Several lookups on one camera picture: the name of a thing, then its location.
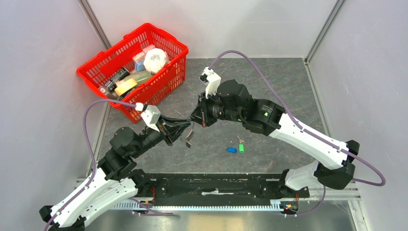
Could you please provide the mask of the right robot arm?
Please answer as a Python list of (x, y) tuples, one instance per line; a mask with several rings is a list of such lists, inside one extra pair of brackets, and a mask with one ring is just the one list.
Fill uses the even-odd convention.
[(335, 141), (291, 119), (282, 106), (266, 99), (253, 99), (247, 87), (234, 79), (221, 83), (213, 95), (200, 93), (189, 120), (204, 128), (219, 120), (238, 122), (252, 133), (284, 141), (315, 158), (309, 165), (282, 172), (278, 191), (284, 197), (318, 183), (342, 190), (354, 177), (354, 159), (341, 150), (357, 154), (358, 142)]

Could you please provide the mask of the blue tag key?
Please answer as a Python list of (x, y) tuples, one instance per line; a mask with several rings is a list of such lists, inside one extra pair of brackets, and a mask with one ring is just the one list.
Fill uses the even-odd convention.
[(238, 150), (236, 148), (233, 148), (233, 147), (227, 147), (226, 151), (228, 153), (232, 153), (232, 154), (236, 154), (238, 152)]

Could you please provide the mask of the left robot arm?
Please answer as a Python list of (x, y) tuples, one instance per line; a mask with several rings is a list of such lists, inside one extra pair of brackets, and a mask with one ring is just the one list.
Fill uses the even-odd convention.
[(157, 128), (146, 127), (137, 134), (129, 127), (119, 128), (110, 140), (111, 149), (93, 161), (91, 175), (56, 205), (45, 205), (39, 213), (46, 231), (83, 231), (95, 218), (119, 202), (133, 196), (146, 196), (152, 182), (135, 158), (158, 143), (171, 146), (191, 125), (186, 119), (161, 116)]

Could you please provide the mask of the keyring with key bunch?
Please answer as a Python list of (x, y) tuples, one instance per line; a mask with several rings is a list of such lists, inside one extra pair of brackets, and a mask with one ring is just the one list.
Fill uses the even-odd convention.
[(191, 139), (194, 136), (194, 124), (191, 126), (190, 131), (187, 133), (187, 135), (181, 139), (182, 141), (185, 142), (185, 145), (187, 146), (187, 148), (191, 148)]

